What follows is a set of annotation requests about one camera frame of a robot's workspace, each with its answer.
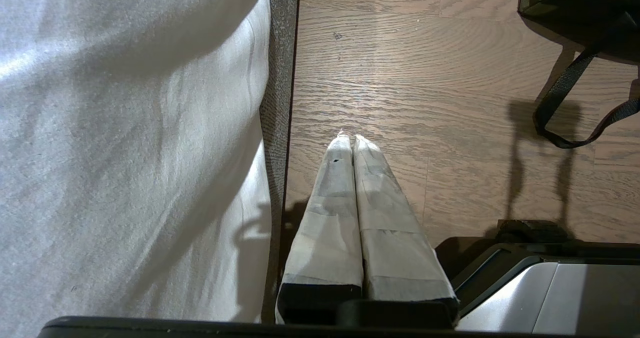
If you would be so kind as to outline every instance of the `wooden floor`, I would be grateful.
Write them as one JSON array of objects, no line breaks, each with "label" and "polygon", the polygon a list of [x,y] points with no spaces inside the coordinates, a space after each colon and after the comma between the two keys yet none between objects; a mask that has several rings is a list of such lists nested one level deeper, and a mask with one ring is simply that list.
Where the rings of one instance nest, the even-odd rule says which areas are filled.
[{"label": "wooden floor", "polygon": [[[344,130],[383,149],[434,247],[505,218],[640,243],[640,116],[575,151],[538,139],[533,103],[577,47],[563,51],[516,8],[517,0],[300,0],[286,208],[306,201],[325,147]],[[640,94],[638,74],[596,58],[552,128],[585,138],[630,90]]]}]

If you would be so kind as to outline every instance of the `mattress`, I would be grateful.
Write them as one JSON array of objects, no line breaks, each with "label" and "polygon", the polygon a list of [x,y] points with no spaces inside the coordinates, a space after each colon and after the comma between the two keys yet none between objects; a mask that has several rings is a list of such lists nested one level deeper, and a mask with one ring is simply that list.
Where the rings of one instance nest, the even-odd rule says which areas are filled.
[{"label": "mattress", "polygon": [[258,322],[269,0],[0,6],[0,336]]}]

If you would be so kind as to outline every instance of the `white sheet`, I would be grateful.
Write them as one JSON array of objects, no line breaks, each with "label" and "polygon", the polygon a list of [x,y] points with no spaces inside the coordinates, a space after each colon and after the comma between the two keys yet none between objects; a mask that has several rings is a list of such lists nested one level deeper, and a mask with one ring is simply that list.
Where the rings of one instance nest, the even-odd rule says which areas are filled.
[{"label": "white sheet", "polygon": [[0,0],[0,337],[259,319],[268,0]]}]

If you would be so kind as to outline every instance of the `camouflage bag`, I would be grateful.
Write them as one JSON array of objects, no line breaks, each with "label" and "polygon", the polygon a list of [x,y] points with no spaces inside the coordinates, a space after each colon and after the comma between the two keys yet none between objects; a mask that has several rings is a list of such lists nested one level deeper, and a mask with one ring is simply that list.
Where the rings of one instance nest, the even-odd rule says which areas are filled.
[{"label": "camouflage bag", "polygon": [[582,147],[596,140],[606,127],[640,111],[640,97],[629,99],[611,110],[585,140],[567,140],[546,129],[598,53],[634,60],[633,51],[640,51],[640,0],[519,0],[518,12],[525,19],[585,46],[537,106],[534,124],[538,135],[559,148]]}]

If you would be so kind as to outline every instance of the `white paper wrapping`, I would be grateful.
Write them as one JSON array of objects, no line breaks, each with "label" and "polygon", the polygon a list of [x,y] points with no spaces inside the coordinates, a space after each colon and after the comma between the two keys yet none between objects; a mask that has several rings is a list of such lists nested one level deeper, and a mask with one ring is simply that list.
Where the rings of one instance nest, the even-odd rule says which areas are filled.
[{"label": "white paper wrapping", "polygon": [[454,298],[384,154],[360,135],[353,151],[368,298],[405,302]]},{"label": "white paper wrapping", "polygon": [[352,147],[340,134],[324,154],[282,283],[362,287],[362,279]]}]

